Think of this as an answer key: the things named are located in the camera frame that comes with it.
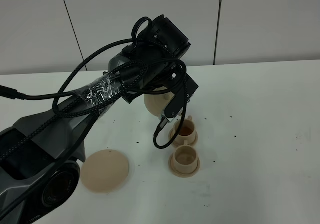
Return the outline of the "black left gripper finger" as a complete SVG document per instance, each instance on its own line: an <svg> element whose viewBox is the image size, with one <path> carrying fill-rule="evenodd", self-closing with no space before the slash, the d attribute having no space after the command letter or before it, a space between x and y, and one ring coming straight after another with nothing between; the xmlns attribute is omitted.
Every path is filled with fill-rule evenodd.
<svg viewBox="0 0 320 224"><path fill-rule="evenodd" d="M122 98L128 103L131 104L136 98L138 98L140 96L139 93L134 93L134 94L130 94L127 93L125 94Z"/></svg>

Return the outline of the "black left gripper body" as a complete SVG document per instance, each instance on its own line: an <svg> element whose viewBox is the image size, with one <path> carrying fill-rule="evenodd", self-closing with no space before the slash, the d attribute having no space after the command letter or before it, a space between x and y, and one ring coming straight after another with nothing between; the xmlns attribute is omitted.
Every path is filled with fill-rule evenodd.
<svg viewBox="0 0 320 224"><path fill-rule="evenodd" d="M129 85L133 94L161 95L180 89L180 61L154 61L141 80Z"/></svg>

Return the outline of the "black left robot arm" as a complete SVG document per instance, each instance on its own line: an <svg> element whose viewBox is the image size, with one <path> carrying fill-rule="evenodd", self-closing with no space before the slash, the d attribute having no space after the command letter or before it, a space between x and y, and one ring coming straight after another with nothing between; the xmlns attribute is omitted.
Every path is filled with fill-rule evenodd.
<svg viewBox="0 0 320 224"><path fill-rule="evenodd" d="M123 45L109 61L102 77L82 88L67 86L90 61ZM78 161L86 158L84 140L94 124L113 104L131 103L143 94L173 93L161 111L157 137L197 89L181 60L190 48L188 38L164 15L143 17L131 38L116 41L87 57L57 93L29 96L6 86L0 95L23 101L52 100L46 112L20 118L0 134L0 221L31 224L63 205L74 193L79 179Z"/></svg>

